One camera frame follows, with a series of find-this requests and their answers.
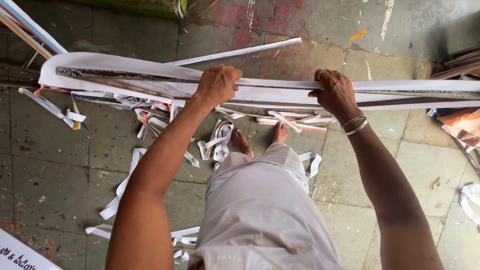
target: finger ring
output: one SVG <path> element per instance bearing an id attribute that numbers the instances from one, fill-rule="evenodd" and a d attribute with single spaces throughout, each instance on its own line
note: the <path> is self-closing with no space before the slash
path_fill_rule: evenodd
<path id="1" fill-rule="evenodd" d="M 322 74 L 322 72 L 327 72 L 328 73 L 328 71 L 326 71 L 326 70 L 320 71 L 320 73 L 318 73 L 318 76 L 317 76 L 319 80 L 320 80 L 320 74 Z"/>

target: person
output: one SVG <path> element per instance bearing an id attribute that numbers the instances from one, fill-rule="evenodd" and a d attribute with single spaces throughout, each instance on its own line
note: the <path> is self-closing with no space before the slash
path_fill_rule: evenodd
<path id="1" fill-rule="evenodd" d="M 234 82 L 241 76 L 231 66 L 206 69 L 190 101 L 140 160 L 120 201 L 107 269 L 174 268 L 165 193 L 194 131 L 215 106 L 235 96 Z M 366 124 L 351 82 L 328 69 L 317 70 L 314 78 L 324 87 L 308 96 L 338 119 L 355 150 L 378 220 L 383 269 L 442 270 L 419 201 Z M 283 143 L 287 134 L 286 126 L 278 125 L 259 160 L 252 160 L 242 131 L 232 135 L 241 153 L 230 153 L 210 177 L 189 269 L 343 269 L 325 222 L 306 193 L 302 163 Z"/>

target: bangle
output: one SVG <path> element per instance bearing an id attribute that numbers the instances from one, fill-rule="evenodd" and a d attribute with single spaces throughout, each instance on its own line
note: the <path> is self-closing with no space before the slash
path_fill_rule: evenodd
<path id="1" fill-rule="evenodd" d="M 355 122 L 355 121 L 358 121 L 358 120 L 360 120 L 360 119 L 367 119 L 367 117 L 365 117 L 365 114 L 362 114 L 361 116 L 355 117 L 355 118 L 353 118 L 352 120 L 346 122 L 345 124 L 341 125 L 340 127 L 341 127 L 342 129 L 344 129 L 348 124 L 353 123 L 353 122 Z"/>
<path id="2" fill-rule="evenodd" d="M 352 130 L 352 131 L 350 131 L 350 132 L 345 132 L 345 130 L 342 129 L 342 133 L 343 133 L 344 135 L 347 135 L 347 136 L 348 136 L 348 135 L 355 134 L 355 133 L 357 133 L 358 131 L 362 130 L 362 128 L 364 128 L 367 124 L 368 124 L 368 120 L 367 120 L 367 118 L 365 118 L 365 121 L 364 121 L 359 127 L 357 127 L 356 129 L 354 129 L 354 130 Z"/>

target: dirty floor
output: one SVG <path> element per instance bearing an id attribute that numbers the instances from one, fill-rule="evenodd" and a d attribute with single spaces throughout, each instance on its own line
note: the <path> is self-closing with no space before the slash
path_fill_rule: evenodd
<path id="1" fill-rule="evenodd" d="M 434 61 L 480 43 L 480 3 L 468 0 L 265 0 L 250 6 L 248 0 L 221 0 L 202 16 L 180 23 L 71 1 L 15 2 L 68 51 L 156 62 L 303 37 L 297 45 L 190 65 L 203 70 L 231 64 L 251 78 L 312 80 L 315 69 L 330 68 L 342 70 L 352 81 L 428 79 Z M 0 61 L 21 65 L 31 51 L 17 36 L 0 33 Z M 40 68 L 43 61 L 37 57 L 32 67 Z M 0 77 L 30 79 L 6 70 L 0 70 Z M 63 110 L 71 106 L 69 96 L 44 95 Z M 132 150 L 149 147 L 155 138 L 149 133 L 144 141 L 137 139 L 140 123 L 132 111 L 85 101 L 78 106 L 87 116 L 88 130 L 71 130 L 16 88 L 0 89 L 1 227 L 64 269 L 101 270 L 108 241 L 87 236 L 84 229 L 113 224 L 114 217 L 104 221 L 98 213 L 127 175 Z M 415 190 L 445 269 L 475 269 L 480 234 L 458 204 L 463 185 L 480 183 L 472 166 L 425 110 L 365 114 Z M 217 117 L 212 112 L 205 118 L 196 140 L 208 140 Z M 260 156 L 274 127 L 249 117 L 233 122 L 248 134 Z M 326 134 L 290 132 L 286 143 L 299 154 L 314 150 L 323 158 L 318 175 L 310 179 L 310 196 L 327 223 L 342 266 L 379 270 L 379 229 L 353 150 L 337 123 L 328 127 Z M 235 151 L 231 143 L 228 147 Z M 201 160 L 196 141 L 189 151 L 200 168 L 184 160 L 168 189 L 172 231 L 199 225 L 204 214 L 212 161 Z M 185 269 L 186 263 L 175 267 Z"/>

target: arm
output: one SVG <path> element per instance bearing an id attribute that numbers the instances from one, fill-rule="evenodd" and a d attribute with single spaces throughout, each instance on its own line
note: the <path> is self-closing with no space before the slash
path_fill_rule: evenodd
<path id="1" fill-rule="evenodd" d="M 317 97 L 340 124 L 363 115 L 348 78 L 337 71 L 321 71 L 316 72 L 315 80 L 321 81 L 324 89 L 310 92 L 309 97 Z M 351 123 L 345 131 L 362 123 Z M 375 207 L 383 269 L 442 270 L 427 219 L 395 159 L 369 124 L 348 139 L 357 156 L 363 187 Z"/>
<path id="2" fill-rule="evenodd" d="M 107 269 L 173 269 L 173 248 L 164 196 L 190 139 L 205 116 L 235 96 L 242 72 L 208 68 L 198 89 L 158 136 L 132 173 L 108 246 Z"/>

